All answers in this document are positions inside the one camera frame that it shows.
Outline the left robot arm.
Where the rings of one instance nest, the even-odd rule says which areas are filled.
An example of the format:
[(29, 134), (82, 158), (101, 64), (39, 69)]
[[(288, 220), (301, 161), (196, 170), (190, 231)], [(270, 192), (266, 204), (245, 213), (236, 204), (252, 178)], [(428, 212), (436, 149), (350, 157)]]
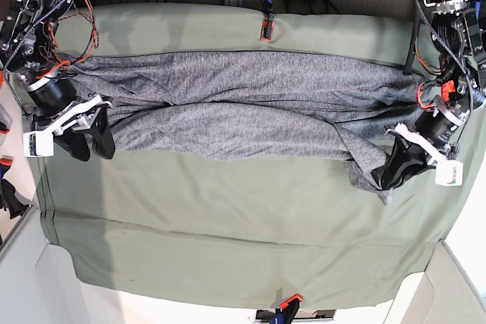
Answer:
[(402, 186), (427, 170), (436, 184), (462, 184), (459, 142), (474, 110), (485, 105), (485, 48), (474, 0), (415, 0), (406, 71), (418, 59), (435, 78), (419, 84), (422, 113), (412, 129), (398, 124), (386, 165), (372, 176), (384, 190)]

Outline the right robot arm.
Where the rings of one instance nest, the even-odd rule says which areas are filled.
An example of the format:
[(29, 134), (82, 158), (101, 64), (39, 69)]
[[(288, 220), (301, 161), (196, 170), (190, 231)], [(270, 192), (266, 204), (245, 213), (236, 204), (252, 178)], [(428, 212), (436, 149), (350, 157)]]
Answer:
[(99, 94), (81, 97), (74, 87), (74, 66), (88, 59), (99, 45), (90, 0), (80, 14), (90, 25), (83, 52), (69, 60), (57, 53), (55, 34), (75, 0), (16, 0), (1, 26), (1, 79), (17, 77), (33, 105), (19, 102), (29, 129), (23, 135), (24, 155), (50, 157), (60, 146), (86, 162), (92, 154), (111, 159), (115, 142), (108, 122), (112, 103)]

